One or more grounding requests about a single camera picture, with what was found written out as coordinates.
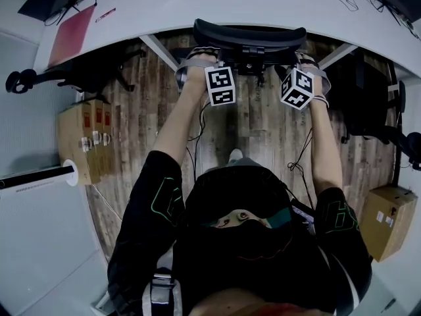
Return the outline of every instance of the black shirt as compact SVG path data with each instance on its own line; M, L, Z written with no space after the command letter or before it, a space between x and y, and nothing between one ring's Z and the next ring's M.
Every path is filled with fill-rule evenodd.
M264 167L203 174L186 206L181 188L177 162L150 152L109 263L109 293L120 314L142 314L143 291L157 260L176 240L172 276L180 282L185 315L209 294L232 287L268 302L338 315L350 314L365 295L370 260L355 213L339 188L318 196L316 236L292 211L285 185ZM214 227L236 209L258 220Z

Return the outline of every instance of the person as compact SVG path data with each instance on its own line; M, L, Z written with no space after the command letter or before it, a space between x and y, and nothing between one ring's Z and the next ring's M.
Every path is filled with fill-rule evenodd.
M206 53L195 58L216 60ZM322 95L318 76L314 88ZM109 295L117 312L350 314L368 289L371 263L342 191L341 161L326 104L313 99L309 105L312 181L318 199L311 235L292 210L285 184L242 158L239 150L227 167L202 174L184 205L180 166L205 90L203 68L190 67L180 98L132 190L108 271ZM172 267L166 278L179 292L172 292L170 302L167 298L162 304L158 298L151 303L153 289L165 288L151 281L165 277L156 273L162 273L158 262L169 252ZM182 313L175 302L180 292ZM159 309L170 304L170 311Z

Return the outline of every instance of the shoe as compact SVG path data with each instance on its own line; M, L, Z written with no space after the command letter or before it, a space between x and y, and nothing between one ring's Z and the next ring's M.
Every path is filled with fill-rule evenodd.
M241 152L241 150L234 149L232 150L230 154L230 160L228 162L231 163L232 161L237 161L238 159L241 159L241 158L243 158L243 153Z

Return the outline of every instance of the white wall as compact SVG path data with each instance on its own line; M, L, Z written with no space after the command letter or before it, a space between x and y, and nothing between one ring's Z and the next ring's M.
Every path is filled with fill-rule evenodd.
M45 28L44 23L18 14L26 0L0 0L0 33L39 44Z
M421 84L407 88L407 108L403 115L403 132L421 132ZM407 166L403 155L401 166ZM407 313L421 300L421 172L410 167L401 169L400 186L411 189L418 196L418 205L400 251L377 263L373 270L390 289Z
M53 82L7 93L10 72L33 65L37 45L0 34L0 176L59 164L55 119L75 91ZM12 316L94 316L107 289L84 187L57 184L1 197L0 303Z

